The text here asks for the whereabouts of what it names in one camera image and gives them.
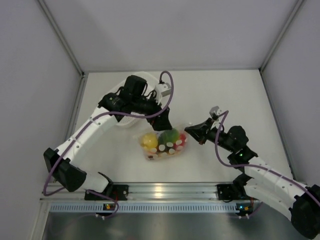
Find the green fake avocado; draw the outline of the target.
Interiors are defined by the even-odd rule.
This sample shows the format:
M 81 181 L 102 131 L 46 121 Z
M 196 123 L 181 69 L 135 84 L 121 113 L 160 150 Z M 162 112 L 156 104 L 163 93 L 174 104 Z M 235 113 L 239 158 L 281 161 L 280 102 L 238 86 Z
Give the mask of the green fake avocado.
M 167 143 L 174 144 L 179 139 L 180 132 L 176 128 L 165 130 L 158 137 L 158 145 L 166 145 Z

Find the yellow fake pear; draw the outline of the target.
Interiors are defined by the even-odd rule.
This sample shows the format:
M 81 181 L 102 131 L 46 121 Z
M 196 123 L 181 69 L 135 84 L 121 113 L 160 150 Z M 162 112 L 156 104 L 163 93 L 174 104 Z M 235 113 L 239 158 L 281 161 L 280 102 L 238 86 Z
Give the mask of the yellow fake pear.
M 146 133 L 140 138 L 140 145 L 147 149 L 156 148 L 158 146 L 158 138 L 155 133 Z

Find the clear zip top bag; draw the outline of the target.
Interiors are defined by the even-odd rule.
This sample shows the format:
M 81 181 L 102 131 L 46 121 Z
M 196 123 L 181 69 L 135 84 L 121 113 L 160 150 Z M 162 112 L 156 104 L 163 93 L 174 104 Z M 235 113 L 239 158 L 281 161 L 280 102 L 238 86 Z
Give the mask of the clear zip top bag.
M 180 154 L 182 154 L 185 149 L 188 146 L 188 140 L 189 140 L 189 134 L 185 131 L 186 127 L 189 127 L 190 125 L 187 123 L 175 125 L 172 129 L 177 129 L 179 133 L 184 133 L 187 135 L 186 144 L 184 146 L 176 146 L 175 143 L 168 142 L 166 145 L 157 145 L 156 148 L 146 148 L 142 147 L 140 145 L 141 137 L 147 133 L 154 133 L 157 135 L 157 140 L 160 136 L 160 134 L 164 131 L 155 131 L 153 129 L 146 129 L 142 131 L 141 133 L 134 136 L 134 138 L 137 140 L 138 145 L 141 148 L 142 154 L 144 158 L 148 161 L 159 161 L 167 158 L 176 157 Z

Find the red yellow fake apple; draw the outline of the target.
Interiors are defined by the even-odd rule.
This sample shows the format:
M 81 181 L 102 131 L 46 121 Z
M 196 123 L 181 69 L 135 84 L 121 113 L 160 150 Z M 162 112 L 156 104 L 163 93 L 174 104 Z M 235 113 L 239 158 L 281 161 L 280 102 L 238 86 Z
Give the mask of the red yellow fake apple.
M 181 133 L 179 135 L 178 140 L 175 142 L 177 147 L 183 147 L 187 142 L 187 135 L 185 133 Z

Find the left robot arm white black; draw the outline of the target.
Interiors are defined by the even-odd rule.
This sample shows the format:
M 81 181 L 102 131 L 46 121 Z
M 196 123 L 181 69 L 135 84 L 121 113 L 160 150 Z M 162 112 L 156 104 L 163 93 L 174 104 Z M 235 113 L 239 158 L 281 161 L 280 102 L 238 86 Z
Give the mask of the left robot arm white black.
M 89 119 L 56 149 L 48 148 L 44 154 L 49 177 L 57 180 L 63 189 L 95 191 L 102 200 L 113 194 L 111 180 L 102 173 L 88 173 L 81 169 L 86 151 L 109 129 L 124 117 L 145 119 L 154 131 L 171 130 L 169 105 L 174 95 L 174 81 L 162 79 L 150 93 L 145 93 L 148 81 L 129 75 L 115 92 L 108 92 L 98 102 Z

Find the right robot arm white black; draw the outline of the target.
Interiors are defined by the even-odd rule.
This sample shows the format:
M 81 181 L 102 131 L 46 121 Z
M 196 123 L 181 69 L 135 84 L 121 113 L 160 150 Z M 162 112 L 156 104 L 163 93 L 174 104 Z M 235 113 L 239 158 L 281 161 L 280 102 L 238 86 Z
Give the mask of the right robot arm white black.
M 229 168 L 241 171 L 233 181 L 233 192 L 240 199 L 257 199 L 285 216 L 305 238 L 313 240 L 320 234 L 320 187 L 295 181 L 272 168 L 252 151 L 245 130 L 240 125 L 228 132 L 216 119 L 184 129 L 200 145 L 214 143 L 214 150 L 230 152 Z

